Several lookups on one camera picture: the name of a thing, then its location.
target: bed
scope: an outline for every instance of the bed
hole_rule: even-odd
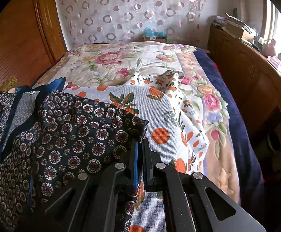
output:
[[[152,141],[151,149],[161,152],[162,160],[180,172],[203,172],[262,222],[263,179],[260,166],[239,110],[215,64],[202,49],[157,42],[83,45],[67,52],[38,79],[33,88],[60,77],[67,78],[64,92],[128,109],[142,119],[149,119],[149,123],[152,122],[152,117],[148,113],[142,114],[142,107],[150,109],[161,102],[163,97],[171,105],[178,106],[179,110],[176,110],[181,115],[178,116],[173,107],[176,114],[165,111],[161,114],[162,121],[156,122],[155,128],[147,130],[146,135]],[[121,104],[122,100],[116,101],[123,93],[133,93],[137,98],[136,95],[142,94],[139,90],[144,91],[143,106],[138,107],[141,103],[136,103],[126,108]],[[178,125],[180,116],[183,120],[179,118],[181,132],[173,134],[175,131],[169,128]],[[193,141],[190,145],[190,139],[193,139],[191,133],[195,131],[186,130],[190,125],[186,121],[189,120],[199,134],[206,133],[203,135],[203,148],[198,148],[201,144],[195,145],[198,141]],[[189,154],[185,156],[174,152],[172,146],[176,146],[176,142],[169,144],[156,140],[156,137],[165,137],[163,130],[169,130],[170,140],[178,138],[182,141],[180,144],[183,144],[183,148],[191,147]],[[166,147],[165,151],[161,151],[161,145]],[[146,211],[150,204],[161,212],[163,206],[158,203],[159,199],[161,196],[158,193],[154,196],[147,195],[146,198],[138,197],[132,225],[150,231],[150,219],[153,219],[162,229],[164,218],[152,215],[152,212],[150,215]]]

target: wooden cabinet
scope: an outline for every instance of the wooden cabinet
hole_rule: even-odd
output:
[[[211,27],[208,49],[230,90],[252,141],[272,128],[267,125],[281,106],[281,73],[259,52]]]

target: wall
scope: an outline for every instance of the wall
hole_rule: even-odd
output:
[[[236,6],[235,0],[56,0],[56,3],[68,49],[83,43],[143,41],[145,27],[166,32],[169,43],[206,48],[211,17],[223,16],[225,12],[232,15]]]
[[[261,26],[263,22],[263,0],[246,0],[246,6],[248,11],[248,25],[254,27],[257,31],[261,32]]]

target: window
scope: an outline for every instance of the window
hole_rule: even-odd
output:
[[[276,41],[276,55],[281,53],[281,13],[270,0],[264,0],[264,18],[261,36],[265,41]]]

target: purple flower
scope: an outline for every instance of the purple flower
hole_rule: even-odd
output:
[[[207,120],[212,124],[218,125],[219,121],[223,121],[223,116],[221,113],[209,111],[207,114]]]

